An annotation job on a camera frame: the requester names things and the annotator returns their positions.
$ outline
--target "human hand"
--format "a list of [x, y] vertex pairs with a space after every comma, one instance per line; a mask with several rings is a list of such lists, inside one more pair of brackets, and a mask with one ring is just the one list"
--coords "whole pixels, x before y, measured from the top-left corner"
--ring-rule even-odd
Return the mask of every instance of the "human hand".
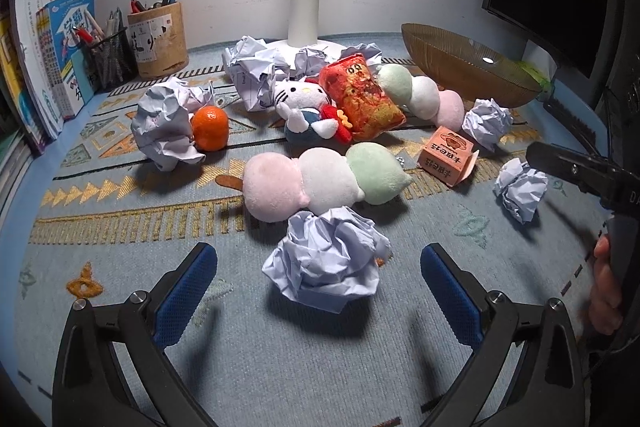
[[622, 314], [617, 307], [622, 302], [620, 284], [616, 281], [609, 264], [609, 236], [603, 235], [593, 250], [596, 262], [593, 265], [589, 320], [598, 333], [612, 335], [622, 325]]

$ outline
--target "small cardboard box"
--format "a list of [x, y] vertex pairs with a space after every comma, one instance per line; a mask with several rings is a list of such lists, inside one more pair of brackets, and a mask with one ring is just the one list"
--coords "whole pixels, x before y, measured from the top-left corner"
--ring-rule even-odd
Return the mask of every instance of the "small cardboard box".
[[420, 152], [418, 165], [447, 187], [466, 180], [476, 165], [479, 151], [474, 145], [446, 127], [439, 127]]

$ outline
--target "white crumpled paper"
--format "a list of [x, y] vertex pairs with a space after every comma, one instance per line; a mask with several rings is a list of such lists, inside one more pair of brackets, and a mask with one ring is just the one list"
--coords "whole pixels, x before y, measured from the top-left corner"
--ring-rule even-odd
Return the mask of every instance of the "white crumpled paper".
[[533, 219], [548, 182], [544, 172], [514, 158], [500, 168], [494, 194], [502, 197], [502, 204], [511, 216], [524, 225]]
[[348, 301], [378, 288], [376, 257], [388, 259], [388, 238], [348, 206], [321, 216], [301, 210], [289, 217], [287, 236], [262, 266], [284, 296], [340, 313]]
[[178, 161], [194, 164], [205, 155], [193, 146], [190, 116], [210, 105], [213, 87], [188, 87], [175, 76], [149, 87], [138, 102], [131, 132], [138, 149], [161, 171], [172, 171]]
[[277, 50], [268, 49], [263, 39], [242, 37], [235, 48], [222, 52], [222, 62], [247, 111], [271, 107], [271, 86], [289, 80], [287, 61]]
[[351, 57], [351, 55], [355, 55], [356, 53], [362, 53], [364, 55], [367, 66], [373, 73], [376, 72], [377, 66], [382, 64], [382, 51], [374, 42], [371, 44], [358, 44], [357, 46], [350, 46], [345, 50], [342, 50], [340, 60], [346, 57]]
[[510, 131], [511, 124], [513, 117], [509, 109], [500, 107], [494, 99], [476, 100], [465, 115], [462, 129], [482, 147], [493, 151], [500, 138]]
[[304, 80], [309, 76], [318, 76], [320, 70], [333, 62], [326, 53], [313, 48], [302, 48], [294, 60], [296, 80]]

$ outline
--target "wooden pen holder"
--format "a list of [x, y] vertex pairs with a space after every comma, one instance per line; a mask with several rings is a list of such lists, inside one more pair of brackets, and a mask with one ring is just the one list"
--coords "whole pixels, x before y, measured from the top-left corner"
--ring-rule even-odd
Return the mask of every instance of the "wooden pen holder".
[[142, 78], [174, 74], [189, 64], [179, 2], [127, 16]]

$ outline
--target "tangerine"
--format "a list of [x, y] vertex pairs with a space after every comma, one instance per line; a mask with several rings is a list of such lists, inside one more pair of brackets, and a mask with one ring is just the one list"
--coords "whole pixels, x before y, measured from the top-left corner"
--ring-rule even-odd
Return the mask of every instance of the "tangerine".
[[229, 140], [229, 118], [219, 107], [206, 105], [196, 111], [191, 118], [193, 139], [199, 150], [219, 151]]

